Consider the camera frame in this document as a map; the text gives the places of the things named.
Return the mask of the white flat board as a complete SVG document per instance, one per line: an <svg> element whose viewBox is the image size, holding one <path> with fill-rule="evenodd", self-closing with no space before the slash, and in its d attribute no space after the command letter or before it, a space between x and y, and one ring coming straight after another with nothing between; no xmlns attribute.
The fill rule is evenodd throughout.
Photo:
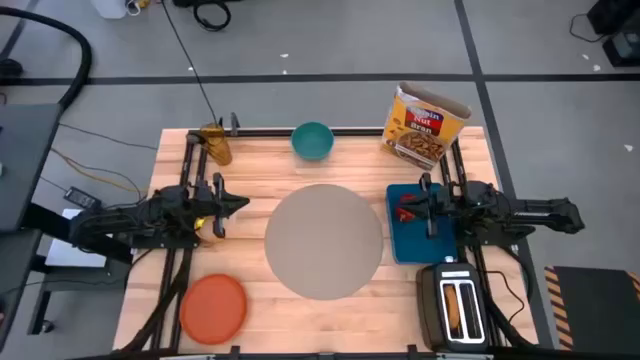
<svg viewBox="0 0 640 360"><path fill-rule="evenodd" d="M103 268L106 258L98 254L85 253L68 242L53 238L45 264L52 267Z"/></svg>

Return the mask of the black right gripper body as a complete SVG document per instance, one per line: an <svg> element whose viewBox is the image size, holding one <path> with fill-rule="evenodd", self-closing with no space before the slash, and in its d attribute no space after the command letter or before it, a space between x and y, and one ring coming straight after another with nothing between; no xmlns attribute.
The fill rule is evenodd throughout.
<svg viewBox="0 0 640 360"><path fill-rule="evenodd" d="M434 183L429 173L420 178L422 190L422 208L427 221L429 238L452 238L451 223L452 192L448 185Z"/></svg>

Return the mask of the yellow raisin bran cereal box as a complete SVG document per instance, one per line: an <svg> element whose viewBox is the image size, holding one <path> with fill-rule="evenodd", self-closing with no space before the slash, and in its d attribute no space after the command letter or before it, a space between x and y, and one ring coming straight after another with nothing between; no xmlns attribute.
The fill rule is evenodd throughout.
<svg viewBox="0 0 640 360"><path fill-rule="evenodd" d="M382 149L425 171L438 164L471 109L411 82L400 82L382 134Z"/></svg>

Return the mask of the amber faceted drinking glass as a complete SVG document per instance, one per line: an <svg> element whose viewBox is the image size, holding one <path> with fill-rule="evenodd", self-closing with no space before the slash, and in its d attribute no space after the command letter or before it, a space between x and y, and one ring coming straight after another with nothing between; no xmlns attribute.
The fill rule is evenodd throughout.
<svg viewBox="0 0 640 360"><path fill-rule="evenodd" d="M218 165L226 166L232 162L231 149L221 125L215 122L206 124L200 129L200 134L208 154Z"/></svg>

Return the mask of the white container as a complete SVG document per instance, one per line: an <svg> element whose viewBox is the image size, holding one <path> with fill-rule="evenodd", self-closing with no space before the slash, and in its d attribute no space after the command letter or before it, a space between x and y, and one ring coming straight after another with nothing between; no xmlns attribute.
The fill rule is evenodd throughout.
<svg viewBox="0 0 640 360"><path fill-rule="evenodd" d="M128 15L126 0L90 0L98 14L104 19L122 19Z"/></svg>

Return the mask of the blue plastic bin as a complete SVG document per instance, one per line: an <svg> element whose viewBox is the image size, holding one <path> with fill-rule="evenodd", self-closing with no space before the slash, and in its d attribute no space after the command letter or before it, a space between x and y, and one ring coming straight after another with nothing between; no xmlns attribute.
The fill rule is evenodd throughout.
<svg viewBox="0 0 640 360"><path fill-rule="evenodd" d="M417 196L421 188L417 184L392 184L386 188L386 207L393 257L397 264L419 265L457 259L453 220L440 216L437 234L431 237L427 222L412 220L401 222L397 205L403 196Z"/></svg>

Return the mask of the teal bowl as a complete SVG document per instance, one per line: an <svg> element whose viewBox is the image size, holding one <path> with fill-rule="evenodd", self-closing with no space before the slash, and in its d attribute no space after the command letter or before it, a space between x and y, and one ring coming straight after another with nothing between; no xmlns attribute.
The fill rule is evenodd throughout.
<svg viewBox="0 0 640 360"><path fill-rule="evenodd" d="M330 154L334 145L334 134L322 123L307 122L293 130L291 145L294 153L300 158L320 161Z"/></svg>

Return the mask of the black two-slot toaster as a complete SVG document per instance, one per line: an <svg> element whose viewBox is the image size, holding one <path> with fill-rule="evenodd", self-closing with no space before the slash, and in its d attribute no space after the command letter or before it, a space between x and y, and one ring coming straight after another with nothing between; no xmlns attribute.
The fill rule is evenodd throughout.
<svg viewBox="0 0 640 360"><path fill-rule="evenodd" d="M457 291L461 323L452 332L444 286ZM441 263L416 274L420 328L425 345L435 351L480 353L489 346L486 311L476 269L468 263Z"/></svg>

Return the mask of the black equipment case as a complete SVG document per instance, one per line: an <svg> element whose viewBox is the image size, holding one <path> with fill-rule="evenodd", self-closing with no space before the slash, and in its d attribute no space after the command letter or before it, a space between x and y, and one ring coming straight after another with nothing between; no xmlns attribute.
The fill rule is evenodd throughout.
<svg viewBox="0 0 640 360"><path fill-rule="evenodd" d="M640 67L640 0L597 0L587 12L614 67Z"/></svg>

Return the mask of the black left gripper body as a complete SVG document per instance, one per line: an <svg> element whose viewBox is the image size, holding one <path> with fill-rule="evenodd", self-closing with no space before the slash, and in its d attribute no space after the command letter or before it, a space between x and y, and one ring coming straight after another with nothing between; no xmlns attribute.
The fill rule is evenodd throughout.
<svg viewBox="0 0 640 360"><path fill-rule="evenodd" d="M212 230L217 238L224 238L226 235L221 216L222 200L224 191L224 179L218 172L213 174L212 185L203 179L196 181L195 200L197 218L213 216L215 218Z"/></svg>

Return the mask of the black wheeled stand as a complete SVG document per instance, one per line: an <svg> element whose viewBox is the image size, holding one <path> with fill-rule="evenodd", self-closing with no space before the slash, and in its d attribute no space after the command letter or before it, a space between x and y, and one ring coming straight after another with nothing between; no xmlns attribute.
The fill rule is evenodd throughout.
<svg viewBox="0 0 640 360"><path fill-rule="evenodd" d="M116 289L124 284L133 264L132 259L123 263L105 257L106 265L103 268L52 267L45 264L46 255L37 255L32 262L32 271L41 274L42 278L25 285L25 288L36 290L36 301L27 327L28 335L40 335L55 329L54 322L46 317L55 293Z"/></svg>

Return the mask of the grey desk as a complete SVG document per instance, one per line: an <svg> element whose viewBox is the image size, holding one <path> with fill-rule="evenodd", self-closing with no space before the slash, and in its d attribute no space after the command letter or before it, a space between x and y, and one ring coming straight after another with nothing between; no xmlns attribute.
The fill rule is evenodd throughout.
<svg viewBox="0 0 640 360"><path fill-rule="evenodd" d="M68 221L32 202L55 134L56 104L0 106L0 233L23 227L60 237Z"/></svg>

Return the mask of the red yellow apple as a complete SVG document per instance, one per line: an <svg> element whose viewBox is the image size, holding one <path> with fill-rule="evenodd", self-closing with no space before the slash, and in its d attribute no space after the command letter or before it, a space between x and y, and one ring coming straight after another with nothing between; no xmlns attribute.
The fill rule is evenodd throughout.
<svg viewBox="0 0 640 360"><path fill-rule="evenodd" d="M416 196L412 194L402 195L395 207L395 214L399 222L407 223L415 219L415 210L413 209L413 201Z"/></svg>

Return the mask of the orange plate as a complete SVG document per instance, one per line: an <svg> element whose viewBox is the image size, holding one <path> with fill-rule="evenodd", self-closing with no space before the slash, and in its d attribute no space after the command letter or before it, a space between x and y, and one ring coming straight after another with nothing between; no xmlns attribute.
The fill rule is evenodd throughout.
<svg viewBox="0 0 640 360"><path fill-rule="evenodd" d="M229 275L211 274L188 288L179 320L184 332L195 342L218 345L235 336L247 311L248 297L241 283Z"/></svg>

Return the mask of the black power adapter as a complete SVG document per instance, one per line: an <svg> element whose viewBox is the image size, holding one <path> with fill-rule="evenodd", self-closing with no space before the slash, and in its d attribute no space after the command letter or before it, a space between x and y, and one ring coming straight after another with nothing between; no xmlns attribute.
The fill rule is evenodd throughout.
<svg viewBox="0 0 640 360"><path fill-rule="evenodd" d="M77 187L70 187L65 191L63 198L68 202L81 207L82 209L99 209L102 201Z"/></svg>

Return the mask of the black hazard-striped mat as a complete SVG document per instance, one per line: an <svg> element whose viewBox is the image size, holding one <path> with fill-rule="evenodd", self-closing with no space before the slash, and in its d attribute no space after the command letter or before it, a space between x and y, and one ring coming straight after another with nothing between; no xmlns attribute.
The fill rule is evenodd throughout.
<svg viewBox="0 0 640 360"><path fill-rule="evenodd" d="M547 266L559 348L640 356L640 275Z"/></svg>

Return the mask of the toast slice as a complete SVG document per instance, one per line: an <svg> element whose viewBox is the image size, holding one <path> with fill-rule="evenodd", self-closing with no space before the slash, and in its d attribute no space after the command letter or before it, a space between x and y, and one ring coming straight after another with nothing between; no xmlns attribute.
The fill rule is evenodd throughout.
<svg viewBox="0 0 640 360"><path fill-rule="evenodd" d="M452 332L458 331L461 323L460 310L457 301L457 291L454 285L444 286L444 295L447 306L447 318Z"/></svg>

